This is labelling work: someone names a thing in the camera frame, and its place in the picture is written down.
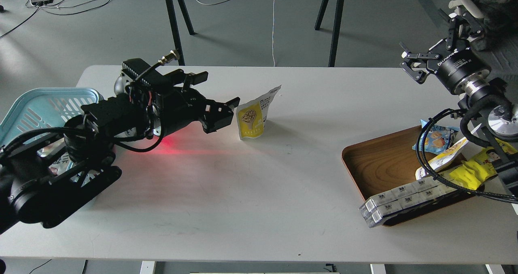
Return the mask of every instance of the floor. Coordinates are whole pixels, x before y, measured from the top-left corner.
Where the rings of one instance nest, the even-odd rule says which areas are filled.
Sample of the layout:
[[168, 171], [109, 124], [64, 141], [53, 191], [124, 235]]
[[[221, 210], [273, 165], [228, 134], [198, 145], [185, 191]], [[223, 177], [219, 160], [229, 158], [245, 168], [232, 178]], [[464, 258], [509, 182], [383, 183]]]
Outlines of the floor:
[[[87, 0], [67, 0], [72, 4]], [[200, 0], [218, 2], [222, 0]], [[335, 0], [313, 29], [321, 0], [232, 0], [215, 6], [185, 0], [196, 36], [189, 36], [179, 16], [183, 56], [191, 66], [325, 67], [329, 58]], [[345, 0], [336, 67], [396, 67], [400, 41], [425, 51], [446, 36], [447, 25], [436, 10], [450, 0]], [[0, 34], [32, 14], [26, 0], [0, 0]], [[77, 7], [74, 12], [98, 3]], [[64, 13], [68, 10], [51, 10]], [[155, 62], [172, 49], [163, 0], [113, 0], [71, 16], [37, 12], [0, 39], [0, 119], [15, 99], [37, 87], [71, 87], [94, 64], [120, 64], [140, 57]], [[511, 61], [511, 68], [516, 62]], [[413, 85], [410, 79], [401, 79]], [[45, 261], [5, 259], [7, 273], [28, 273]], [[33, 273], [138, 273], [140, 261], [54, 259]], [[187, 263], [157, 265], [157, 273], [189, 272], [325, 272], [314, 263]], [[337, 265], [341, 273], [370, 273], [369, 265]], [[387, 273], [487, 273], [483, 265], [387, 265]]]

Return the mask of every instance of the blue basket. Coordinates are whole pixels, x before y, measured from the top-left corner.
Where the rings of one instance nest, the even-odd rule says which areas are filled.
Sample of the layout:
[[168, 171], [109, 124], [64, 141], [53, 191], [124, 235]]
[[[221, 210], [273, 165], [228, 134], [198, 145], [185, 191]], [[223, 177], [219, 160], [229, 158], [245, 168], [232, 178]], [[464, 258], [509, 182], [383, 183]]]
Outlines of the blue basket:
[[91, 88], [38, 88], [21, 95], [0, 123], [0, 145], [39, 128], [61, 127], [81, 114], [81, 105], [97, 103], [102, 95]]

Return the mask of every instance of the white table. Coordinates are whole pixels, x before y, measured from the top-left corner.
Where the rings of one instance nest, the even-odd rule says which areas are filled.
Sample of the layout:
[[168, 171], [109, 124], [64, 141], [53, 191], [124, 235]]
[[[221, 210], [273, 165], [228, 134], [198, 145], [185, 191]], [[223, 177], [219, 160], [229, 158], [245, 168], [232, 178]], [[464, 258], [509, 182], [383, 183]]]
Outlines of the white table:
[[[89, 67], [78, 86], [111, 95], [119, 69]], [[119, 150], [123, 175], [90, 209], [53, 229], [17, 224], [0, 237], [0, 256], [518, 263], [510, 204], [472, 198], [372, 229], [358, 211], [342, 149], [455, 107], [433, 77], [419, 86], [396, 68], [184, 70], [208, 71], [196, 88], [218, 101], [245, 103], [282, 84], [264, 136], [240, 141], [235, 121], [214, 134], [192, 123], [152, 152]]]

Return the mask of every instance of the standing snack pouch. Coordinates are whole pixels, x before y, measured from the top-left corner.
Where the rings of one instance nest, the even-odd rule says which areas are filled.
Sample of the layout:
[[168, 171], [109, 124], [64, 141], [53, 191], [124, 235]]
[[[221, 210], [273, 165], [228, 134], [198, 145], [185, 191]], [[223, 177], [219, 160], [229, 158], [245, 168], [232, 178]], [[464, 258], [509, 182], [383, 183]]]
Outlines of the standing snack pouch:
[[254, 139], [263, 135], [268, 107], [280, 89], [281, 86], [275, 87], [261, 97], [236, 108], [239, 139]]

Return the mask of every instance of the wooden tray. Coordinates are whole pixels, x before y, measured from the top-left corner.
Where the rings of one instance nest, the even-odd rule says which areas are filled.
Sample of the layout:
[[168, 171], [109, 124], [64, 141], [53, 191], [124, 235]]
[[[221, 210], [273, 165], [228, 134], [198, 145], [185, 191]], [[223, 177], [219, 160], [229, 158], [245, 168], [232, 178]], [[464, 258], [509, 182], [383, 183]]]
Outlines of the wooden tray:
[[[344, 148], [342, 160], [363, 200], [416, 180], [416, 170], [420, 165], [412, 146], [420, 130], [421, 127], [416, 126]], [[426, 153], [428, 160], [434, 156]], [[464, 160], [462, 156], [455, 158], [451, 166], [460, 165], [461, 160]], [[383, 225], [392, 226], [469, 197], [471, 195], [467, 193], [450, 193], [433, 204], [396, 215]]]

